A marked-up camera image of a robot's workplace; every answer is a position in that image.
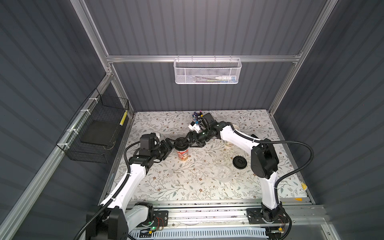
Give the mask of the clear leak-proof film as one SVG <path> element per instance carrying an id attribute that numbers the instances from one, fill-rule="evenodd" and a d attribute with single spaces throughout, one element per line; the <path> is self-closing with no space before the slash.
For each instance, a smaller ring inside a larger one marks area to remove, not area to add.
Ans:
<path id="1" fill-rule="evenodd" d="M 228 183 L 233 179 L 233 171 L 225 165 L 216 166 L 213 169 L 214 179 L 220 183 Z"/>

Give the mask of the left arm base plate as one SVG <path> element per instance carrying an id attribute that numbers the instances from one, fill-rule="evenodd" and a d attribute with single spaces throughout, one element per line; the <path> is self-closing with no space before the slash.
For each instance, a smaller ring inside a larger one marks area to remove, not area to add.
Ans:
<path id="1" fill-rule="evenodd" d="M 139 228 L 167 227 L 169 211 L 154 211 L 154 217 L 151 221 L 147 220 L 138 225 Z"/>

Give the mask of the beige patterned paper cup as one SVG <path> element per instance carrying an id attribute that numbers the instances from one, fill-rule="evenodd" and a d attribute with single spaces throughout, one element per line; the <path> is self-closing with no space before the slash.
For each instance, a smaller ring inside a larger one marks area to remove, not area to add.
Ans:
<path id="1" fill-rule="evenodd" d="M 237 125 L 235 125 L 235 124 L 233 124 L 233 127 L 234 127 L 234 129 L 236 130 L 236 131 L 240 131 L 240 128 L 237 126 Z"/>

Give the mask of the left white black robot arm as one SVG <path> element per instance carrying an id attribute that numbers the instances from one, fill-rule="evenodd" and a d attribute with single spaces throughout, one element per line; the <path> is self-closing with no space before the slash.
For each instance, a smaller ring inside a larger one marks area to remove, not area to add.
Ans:
<path id="1" fill-rule="evenodd" d="M 130 233 L 143 222 L 154 218 L 153 204 L 139 202 L 127 211 L 127 206 L 139 183 L 154 163 L 165 160 L 174 148 L 169 138 L 160 140 L 159 134 L 142 135 L 139 141 L 124 149 L 127 170 L 114 190 L 93 211 L 88 212 L 86 223 L 75 235 L 87 240 L 128 240 Z"/>

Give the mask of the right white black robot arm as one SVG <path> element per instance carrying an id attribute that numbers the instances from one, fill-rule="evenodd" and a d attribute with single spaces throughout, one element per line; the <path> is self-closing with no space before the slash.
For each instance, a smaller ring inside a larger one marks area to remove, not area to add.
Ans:
<path id="1" fill-rule="evenodd" d="M 262 189 L 262 213 L 267 223 L 275 221 L 284 208 L 278 197 L 278 185 L 285 178 L 300 172 L 314 159 L 314 150 L 306 143 L 298 141 L 260 140 L 235 129 L 230 122 L 217 122 L 210 113 L 200 117 L 203 130 L 196 131 L 192 122 L 190 132 L 183 138 L 176 140 L 178 147 L 202 148 L 213 138 L 227 141 L 245 151 L 251 156 L 251 170 L 260 179 Z M 274 148 L 277 144 L 293 144 L 306 147 L 310 152 L 309 160 L 300 168 L 293 170 L 279 179 L 277 178 L 279 158 Z"/>

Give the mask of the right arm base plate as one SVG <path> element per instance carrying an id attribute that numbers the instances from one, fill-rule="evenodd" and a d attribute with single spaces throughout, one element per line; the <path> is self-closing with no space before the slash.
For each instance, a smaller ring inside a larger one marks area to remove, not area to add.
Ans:
<path id="1" fill-rule="evenodd" d="M 266 209 L 266 212 L 262 208 L 248 208 L 246 209 L 246 216 L 249 224 L 283 224 L 289 223 L 287 215 L 280 209 L 276 211 L 270 211 Z"/>

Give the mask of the red patterned paper cup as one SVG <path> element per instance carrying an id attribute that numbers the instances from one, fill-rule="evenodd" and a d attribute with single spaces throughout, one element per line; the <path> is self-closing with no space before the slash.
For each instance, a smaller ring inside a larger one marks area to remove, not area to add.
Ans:
<path id="1" fill-rule="evenodd" d="M 178 153 L 178 157 L 179 157 L 179 159 L 181 161 L 186 161 L 189 158 L 189 148 L 186 151 L 183 151 L 183 152 L 177 151 L 177 153 Z"/>

